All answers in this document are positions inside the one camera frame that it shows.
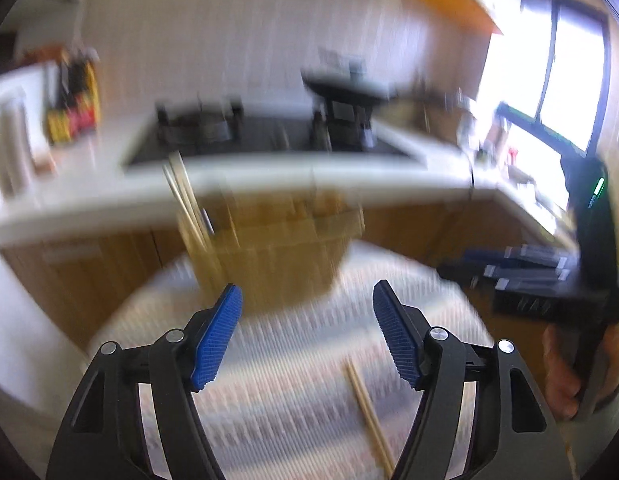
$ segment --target green led light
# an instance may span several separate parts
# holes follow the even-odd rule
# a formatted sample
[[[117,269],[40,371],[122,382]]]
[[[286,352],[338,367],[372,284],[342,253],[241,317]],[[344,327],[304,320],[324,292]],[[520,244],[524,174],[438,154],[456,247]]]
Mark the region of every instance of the green led light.
[[[603,189],[603,184],[605,184],[605,179],[601,177],[598,181],[598,184],[596,184],[596,189],[593,190],[593,193],[595,195],[598,195],[601,192],[601,190]]]

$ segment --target window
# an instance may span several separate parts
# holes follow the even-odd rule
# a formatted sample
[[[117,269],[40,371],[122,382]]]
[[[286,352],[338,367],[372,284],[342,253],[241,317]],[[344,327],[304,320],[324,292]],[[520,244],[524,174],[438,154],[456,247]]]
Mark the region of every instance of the window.
[[[574,0],[521,0],[506,36],[493,36],[478,101],[519,117],[509,144],[539,192],[566,208],[560,155],[529,132],[558,134],[595,153],[609,88],[607,15]]]

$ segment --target orange panel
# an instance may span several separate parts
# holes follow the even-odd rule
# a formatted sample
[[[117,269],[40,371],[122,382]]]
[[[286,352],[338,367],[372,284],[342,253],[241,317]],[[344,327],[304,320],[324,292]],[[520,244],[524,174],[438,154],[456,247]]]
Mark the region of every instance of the orange panel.
[[[502,34],[494,20],[476,0],[416,0],[445,16],[459,27],[482,34]]]

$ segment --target hand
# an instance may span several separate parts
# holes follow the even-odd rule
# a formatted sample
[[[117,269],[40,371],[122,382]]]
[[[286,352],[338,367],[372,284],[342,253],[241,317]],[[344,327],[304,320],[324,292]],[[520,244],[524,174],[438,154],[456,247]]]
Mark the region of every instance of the hand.
[[[578,411],[576,394],[581,389],[581,380],[560,355],[554,325],[548,326],[543,334],[543,349],[547,371],[545,399],[557,419],[572,418]],[[619,324],[605,332],[603,349],[609,356],[609,371],[597,400],[609,396],[619,385]]]

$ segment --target brown basket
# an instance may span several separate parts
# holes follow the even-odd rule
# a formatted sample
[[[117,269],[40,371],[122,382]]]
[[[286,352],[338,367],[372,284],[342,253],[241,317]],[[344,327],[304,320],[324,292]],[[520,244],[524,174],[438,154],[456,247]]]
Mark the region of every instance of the brown basket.
[[[292,306],[330,290],[352,238],[364,230],[361,209],[336,192],[255,194],[201,200],[215,234],[202,246],[179,217],[181,236],[203,301],[213,305],[227,283],[243,291],[244,315]]]

